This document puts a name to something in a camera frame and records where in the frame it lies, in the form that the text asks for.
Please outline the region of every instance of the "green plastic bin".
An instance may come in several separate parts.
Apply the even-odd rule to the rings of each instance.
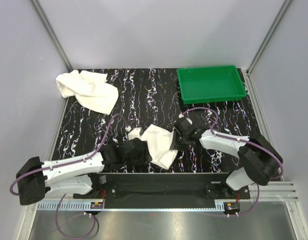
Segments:
[[[177,70],[184,104],[238,101],[247,93],[236,66],[209,66]]]

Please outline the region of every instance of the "black marble table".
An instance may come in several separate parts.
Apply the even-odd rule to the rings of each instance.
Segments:
[[[159,69],[87,69],[96,73],[107,73],[108,83],[118,88],[119,97],[107,116],[81,106],[75,97],[70,97],[58,134],[52,160],[66,159],[91,152],[101,142],[111,116],[123,114],[130,126],[142,127],[151,124],[172,131],[173,122],[181,112],[192,108],[181,99],[175,68]],[[219,121],[215,130],[233,135],[259,133],[258,123],[250,97],[234,102],[195,104],[216,110]],[[196,126],[210,126],[215,117],[211,112],[197,110],[188,114]],[[124,143],[127,134],[123,120],[117,118],[111,126],[105,144]],[[215,151],[191,147],[180,151],[169,170],[154,164],[146,166],[125,165],[118,173],[215,173],[231,172],[239,167],[239,159]]]

